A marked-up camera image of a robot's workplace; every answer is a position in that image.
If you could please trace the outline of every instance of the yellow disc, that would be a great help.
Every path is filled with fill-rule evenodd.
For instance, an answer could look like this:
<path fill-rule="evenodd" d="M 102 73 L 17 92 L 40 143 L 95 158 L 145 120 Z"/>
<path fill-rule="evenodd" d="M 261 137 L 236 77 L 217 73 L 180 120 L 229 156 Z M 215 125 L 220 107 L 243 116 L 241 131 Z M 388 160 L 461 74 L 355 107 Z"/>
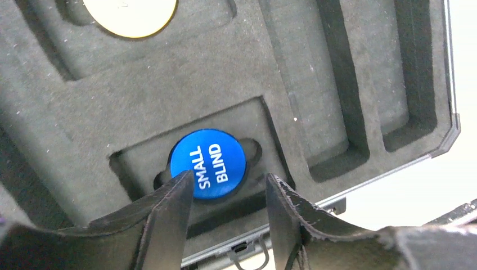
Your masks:
<path fill-rule="evenodd" d="M 105 29 L 127 38 L 142 38 L 161 30 L 177 0 L 83 0 L 91 16 Z"/>

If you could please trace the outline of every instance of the blue button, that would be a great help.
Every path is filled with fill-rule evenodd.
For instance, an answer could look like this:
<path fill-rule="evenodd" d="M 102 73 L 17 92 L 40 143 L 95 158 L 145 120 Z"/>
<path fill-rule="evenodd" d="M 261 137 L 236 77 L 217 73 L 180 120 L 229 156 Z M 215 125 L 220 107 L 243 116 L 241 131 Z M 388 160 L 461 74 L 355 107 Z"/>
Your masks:
<path fill-rule="evenodd" d="M 232 192 L 244 178 L 246 167 L 245 153 L 238 140 L 215 129 L 201 129 L 185 136 L 170 157 L 172 177 L 193 170 L 194 198 L 204 200 Z"/>

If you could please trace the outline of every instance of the black object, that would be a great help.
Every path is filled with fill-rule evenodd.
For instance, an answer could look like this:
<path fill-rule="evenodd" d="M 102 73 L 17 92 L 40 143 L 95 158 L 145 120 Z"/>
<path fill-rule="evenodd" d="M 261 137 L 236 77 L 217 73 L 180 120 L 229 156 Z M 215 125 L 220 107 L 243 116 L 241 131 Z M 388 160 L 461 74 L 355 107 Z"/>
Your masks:
<path fill-rule="evenodd" d="M 0 220 L 2 269 L 180 269 L 194 176 L 161 189 L 84 228 L 48 231 Z"/>
<path fill-rule="evenodd" d="M 445 0 L 181 0 L 140 40 L 73 22 L 65 4 L 0 9 L 0 125 L 22 156 L 0 151 L 0 174 L 24 178 L 0 179 L 0 211 L 36 226 L 86 226 L 139 200 L 180 138 L 215 128 L 263 155 L 212 218 L 193 203 L 183 266 L 229 260 L 268 232 L 265 173 L 325 206 L 460 131 Z"/>
<path fill-rule="evenodd" d="M 369 231 L 316 207 L 272 174 L 267 209 L 277 270 L 475 269 L 476 225 Z"/>

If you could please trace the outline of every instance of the white background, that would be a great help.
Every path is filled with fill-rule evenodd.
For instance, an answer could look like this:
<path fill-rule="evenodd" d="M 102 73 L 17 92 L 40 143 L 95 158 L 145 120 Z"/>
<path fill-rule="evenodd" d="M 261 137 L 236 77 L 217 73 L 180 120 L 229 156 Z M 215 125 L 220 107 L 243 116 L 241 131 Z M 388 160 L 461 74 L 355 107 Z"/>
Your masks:
<path fill-rule="evenodd" d="M 462 133 L 449 153 L 350 193 L 346 213 L 339 216 L 350 223 L 371 230 L 420 226 L 477 199 L 477 1 L 450 2 L 457 112 Z M 262 254 L 241 265 L 252 270 L 263 260 Z M 275 269 L 273 259 L 265 269 Z"/>

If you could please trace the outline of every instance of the foam tray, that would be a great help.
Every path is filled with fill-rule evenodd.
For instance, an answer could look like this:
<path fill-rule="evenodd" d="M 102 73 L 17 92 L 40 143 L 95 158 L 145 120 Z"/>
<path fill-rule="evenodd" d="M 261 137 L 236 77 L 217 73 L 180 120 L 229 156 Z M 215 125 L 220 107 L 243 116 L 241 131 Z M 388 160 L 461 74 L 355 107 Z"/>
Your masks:
<path fill-rule="evenodd" d="M 253 140 L 240 190 L 194 203 L 192 258 L 266 226 L 266 172 L 318 202 L 458 134 L 442 0 L 179 0 L 139 40 L 81 1 L 0 7 L 0 212 L 36 226 L 83 226 L 148 194 L 194 130 Z"/>

